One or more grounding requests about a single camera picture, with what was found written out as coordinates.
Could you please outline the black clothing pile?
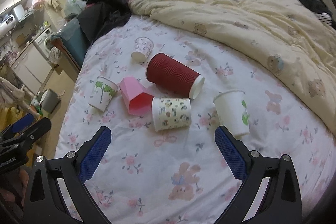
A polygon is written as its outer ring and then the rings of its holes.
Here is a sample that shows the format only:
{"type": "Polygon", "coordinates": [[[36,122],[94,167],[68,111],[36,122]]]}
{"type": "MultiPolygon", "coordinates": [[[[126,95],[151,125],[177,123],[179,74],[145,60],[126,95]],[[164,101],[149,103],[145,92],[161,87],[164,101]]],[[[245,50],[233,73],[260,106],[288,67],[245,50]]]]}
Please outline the black clothing pile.
{"type": "Polygon", "coordinates": [[[82,1],[86,2],[86,6],[76,19],[91,44],[112,29],[126,25],[132,15],[129,8],[132,0],[82,1]]]}

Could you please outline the cream bear print duvet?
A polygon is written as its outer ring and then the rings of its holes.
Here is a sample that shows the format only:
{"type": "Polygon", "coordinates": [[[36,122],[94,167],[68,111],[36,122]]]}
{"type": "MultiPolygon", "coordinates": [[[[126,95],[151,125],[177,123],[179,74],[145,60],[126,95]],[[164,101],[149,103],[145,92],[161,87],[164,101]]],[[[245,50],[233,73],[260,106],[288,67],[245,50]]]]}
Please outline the cream bear print duvet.
{"type": "Polygon", "coordinates": [[[259,62],[335,132],[335,30],[298,0],[133,0],[131,10],[259,62]]]}

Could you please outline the white washing machine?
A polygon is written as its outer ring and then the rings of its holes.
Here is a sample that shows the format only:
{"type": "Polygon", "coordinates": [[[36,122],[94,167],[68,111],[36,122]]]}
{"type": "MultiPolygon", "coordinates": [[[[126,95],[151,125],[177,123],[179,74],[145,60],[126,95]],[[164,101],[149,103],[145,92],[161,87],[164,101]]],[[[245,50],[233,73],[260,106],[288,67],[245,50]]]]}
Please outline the white washing machine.
{"type": "Polygon", "coordinates": [[[51,43],[51,36],[54,34],[51,27],[45,28],[37,37],[33,43],[39,48],[39,51],[48,59],[48,55],[54,47],[51,43]]]}

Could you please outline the white cup green drip print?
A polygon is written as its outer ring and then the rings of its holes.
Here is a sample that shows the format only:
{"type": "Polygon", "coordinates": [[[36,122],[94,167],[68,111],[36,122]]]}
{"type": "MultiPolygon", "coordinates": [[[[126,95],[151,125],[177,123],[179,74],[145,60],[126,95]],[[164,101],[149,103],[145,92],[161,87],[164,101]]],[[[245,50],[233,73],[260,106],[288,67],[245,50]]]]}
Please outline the white cup green drip print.
{"type": "Polygon", "coordinates": [[[117,91],[118,86],[113,81],[99,76],[94,83],[88,104],[89,106],[104,112],[117,91]]]}

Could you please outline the pink faceted plastic cup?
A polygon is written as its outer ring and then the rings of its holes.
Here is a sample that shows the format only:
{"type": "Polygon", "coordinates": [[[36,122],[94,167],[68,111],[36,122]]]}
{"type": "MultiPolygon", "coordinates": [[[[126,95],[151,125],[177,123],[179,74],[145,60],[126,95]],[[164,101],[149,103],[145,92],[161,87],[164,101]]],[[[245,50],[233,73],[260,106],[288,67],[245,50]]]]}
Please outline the pink faceted plastic cup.
{"type": "Polygon", "coordinates": [[[130,115],[142,116],[151,110],[154,96],[137,79],[132,76],[124,77],[119,87],[130,115]]]}

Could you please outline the white plastic bag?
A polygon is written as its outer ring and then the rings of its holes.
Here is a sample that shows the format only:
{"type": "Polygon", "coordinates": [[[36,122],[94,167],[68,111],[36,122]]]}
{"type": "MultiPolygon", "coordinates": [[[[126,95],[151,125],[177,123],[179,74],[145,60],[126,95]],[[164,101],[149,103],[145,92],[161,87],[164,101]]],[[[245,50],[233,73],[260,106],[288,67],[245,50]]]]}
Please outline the white plastic bag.
{"type": "Polygon", "coordinates": [[[82,0],[66,0],[64,5],[65,16],[71,14],[80,14],[86,7],[86,2],[82,0]]]}

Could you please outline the white cup green leaf print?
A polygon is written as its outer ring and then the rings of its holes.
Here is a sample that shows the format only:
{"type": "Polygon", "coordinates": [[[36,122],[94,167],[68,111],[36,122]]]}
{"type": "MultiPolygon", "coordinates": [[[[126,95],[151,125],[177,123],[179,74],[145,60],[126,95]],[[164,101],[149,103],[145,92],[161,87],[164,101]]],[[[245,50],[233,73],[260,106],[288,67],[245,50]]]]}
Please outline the white cup green leaf print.
{"type": "Polygon", "coordinates": [[[245,93],[242,90],[231,89],[214,98],[219,124],[236,138],[249,134],[249,114],[245,93]]]}

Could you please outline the dark red ribbed paper cup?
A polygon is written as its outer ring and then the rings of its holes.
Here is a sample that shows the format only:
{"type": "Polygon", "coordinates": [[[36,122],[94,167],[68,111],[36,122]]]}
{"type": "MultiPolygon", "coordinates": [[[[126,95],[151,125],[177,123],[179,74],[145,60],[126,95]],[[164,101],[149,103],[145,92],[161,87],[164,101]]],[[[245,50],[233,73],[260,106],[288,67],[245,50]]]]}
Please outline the dark red ribbed paper cup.
{"type": "Polygon", "coordinates": [[[205,83],[205,78],[200,73],[164,53],[157,53],[151,58],[146,78],[169,92],[191,100],[197,98],[205,83]]]}

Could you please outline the floral white bed sheet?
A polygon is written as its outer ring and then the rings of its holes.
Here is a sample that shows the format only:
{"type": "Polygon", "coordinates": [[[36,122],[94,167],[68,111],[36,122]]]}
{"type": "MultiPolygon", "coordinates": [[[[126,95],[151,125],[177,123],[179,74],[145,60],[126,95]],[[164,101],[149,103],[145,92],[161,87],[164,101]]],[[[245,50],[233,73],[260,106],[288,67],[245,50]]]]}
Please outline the floral white bed sheet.
{"type": "Polygon", "coordinates": [[[323,122],[262,65],[224,44],[142,16],[98,39],[86,53],[60,130],[56,157],[76,151],[101,127],[112,143],[93,178],[90,194],[112,223],[213,223],[241,184],[214,141],[219,125],[214,97],[245,93],[249,149],[267,157],[288,154],[298,176],[304,216],[320,209],[335,186],[335,141],[323,122]],[[132,76],[150,94],[171,97],[146,79],[146,64],[131,59],[139,38],[205,78],[191,102],[191,124],[156,132],[151,114],[130,115],[116,95],[105,112],[88,100],[100,76],[115,83],[132,76]]]}

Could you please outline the teal bed side cushion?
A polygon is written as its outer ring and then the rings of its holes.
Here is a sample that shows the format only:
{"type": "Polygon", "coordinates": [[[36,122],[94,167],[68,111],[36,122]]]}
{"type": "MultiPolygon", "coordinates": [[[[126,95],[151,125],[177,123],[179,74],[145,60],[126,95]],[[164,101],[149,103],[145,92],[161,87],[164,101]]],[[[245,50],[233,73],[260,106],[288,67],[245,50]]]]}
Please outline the teal bed side cushion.
{"type": "Polygon", "coordinates": [[[90,42],[82,32],[76,18],[70,20],[59,32],[53,34],[51,43],[66,56],[78,71],[81,70],[90,42]]]}

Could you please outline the cartoon print paper cup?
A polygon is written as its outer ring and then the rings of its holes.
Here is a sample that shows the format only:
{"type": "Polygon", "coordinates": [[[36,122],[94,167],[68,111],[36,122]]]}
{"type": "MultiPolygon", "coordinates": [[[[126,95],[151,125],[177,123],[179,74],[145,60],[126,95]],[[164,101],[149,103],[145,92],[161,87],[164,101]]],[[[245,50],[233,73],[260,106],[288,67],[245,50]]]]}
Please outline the cartoon print paper cup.
{"type": "Polygon", "coordinates": [[[151,113],[155,131],[188,127],[191,102],[188,98],[153,98],[151,113]]]}

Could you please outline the grey trash bin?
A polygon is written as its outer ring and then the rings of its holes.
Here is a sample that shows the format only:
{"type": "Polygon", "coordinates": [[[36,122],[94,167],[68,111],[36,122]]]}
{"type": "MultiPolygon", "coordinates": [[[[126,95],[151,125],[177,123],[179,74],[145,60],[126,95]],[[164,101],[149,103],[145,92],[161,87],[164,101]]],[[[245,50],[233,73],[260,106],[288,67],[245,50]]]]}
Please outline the grey trash bin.
{"type": "Polygon", "coordinates": [[[40,105],[43,110],[52,113],[60,101],[61,99],[56,92],[47,89],[41,97],[40,105]]]}

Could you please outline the dark clothes at headboard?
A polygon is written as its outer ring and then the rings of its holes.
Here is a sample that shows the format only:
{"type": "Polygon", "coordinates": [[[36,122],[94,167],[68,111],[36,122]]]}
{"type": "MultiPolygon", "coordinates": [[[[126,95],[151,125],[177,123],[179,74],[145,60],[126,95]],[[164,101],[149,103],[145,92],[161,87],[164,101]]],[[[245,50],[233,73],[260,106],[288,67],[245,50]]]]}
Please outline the dark clothes at headboard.
{"type": "Polygon", "coordinates": [[[299,0],[308,10],[310,10],[322,23],[335,29],[333,13],[323,0],[299,0]]]}

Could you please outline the small white patterned paper cup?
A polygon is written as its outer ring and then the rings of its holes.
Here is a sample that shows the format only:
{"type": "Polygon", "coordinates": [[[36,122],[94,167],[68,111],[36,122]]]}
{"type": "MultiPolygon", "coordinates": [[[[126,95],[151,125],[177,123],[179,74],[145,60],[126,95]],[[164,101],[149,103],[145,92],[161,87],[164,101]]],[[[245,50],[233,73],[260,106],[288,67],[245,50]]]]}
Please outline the small white patterned paper cup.
{"type": "Polygon", "coordinates": [[[138,63],[143,63],[150,55],[153,47],[154,43],[151,39],[143,36],[139,37],[135,40],[134,50],[131,53],[131,58],[138,63]]]}

